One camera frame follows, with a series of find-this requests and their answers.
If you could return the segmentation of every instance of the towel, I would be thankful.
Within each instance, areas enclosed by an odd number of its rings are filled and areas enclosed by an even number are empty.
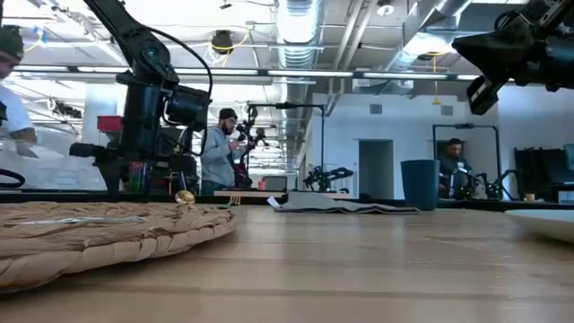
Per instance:
[[[354,213],[354,214],[418,214],[421,211],[414,207],[394,207],[378,204],[361,204],[346,201],[335,201],[320,193],[290,192],[288,202],[283,205],[270,204],[278,212],[302,213]]]

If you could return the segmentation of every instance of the cap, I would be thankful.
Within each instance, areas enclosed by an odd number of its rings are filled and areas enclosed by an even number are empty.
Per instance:
[[[24,58],[24,42],[20,27],[3,26],[0,28],[0,51],[18,59]]]
[[[219,120],[225,120],[227,118],[235,118],[236,120],[238,119],[237,113],[235,113],[234,109],[225,108],[219,111]]]

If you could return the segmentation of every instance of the person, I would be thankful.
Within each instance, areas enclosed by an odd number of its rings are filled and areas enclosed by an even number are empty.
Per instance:
[[[24,44],[17,26],[0,28],[0,80],[4,80],[19,65],[24,54]],[[34,130],[28,111],[23,107],[20,97],[0,84],[0,101],[5,106],[5,116],[0,126],[0,135],[36,143]]]
[[[445,154],[439,157],[440,161],[440,174],[443,176],[439,179],[439,194],[440,197],[449,198],[448,192],[450,190],[450,177],[455,170],[464,169],[472,170],[468,161],[460,155],[463,148],[463,142],[460,139],[452,138],[447,143],[447,150]],[[455,188],[461,187],[466,183],[466,177],[462,173],[455,175],[454,180]]]
[[[235,181],[233,161],[238,159],[246,147],[229,139],[237,124],[237,114],[233,109],[222,109],[219,124],[207,130],[204,154],[201,156],[201,193],[213,196],[216,190],[229,189]]]

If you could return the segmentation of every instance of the white shirt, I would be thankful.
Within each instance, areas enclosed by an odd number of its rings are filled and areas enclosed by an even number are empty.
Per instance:
[[[7,121],[2,122],[0,134],[32,127],[28,111],[22,105],[22,100],[18,94],[0,85],[0,101],[6,106],[6,116],[8,117]]]

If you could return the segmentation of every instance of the air duct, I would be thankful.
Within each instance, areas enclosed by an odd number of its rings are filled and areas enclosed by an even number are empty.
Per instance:
[[[472,0],[421,0],[414,4],[403,22],[403,48],[387,66],[377,71],[403,73],[425,53],[443,53],[450,50],[450,43],[460,22],[460,14]],[[386,81],[356,89],[360,93],[407,94],[413,89],[412,82]]]
[[[322,0],[276,0],[278,43],[317,45],[319,42]],[[313,48],[280,48],[279,67],[288,69],[315,69],[318,52]],[[300,81],[293,78],[288,81]],[[305,103],[308,85],[288,84],[283,87],[282,99],[292,103]],[[292,169],[295,152],[299,150],[299,129],[302,109],[284,111],[287,140],[287,166]]]

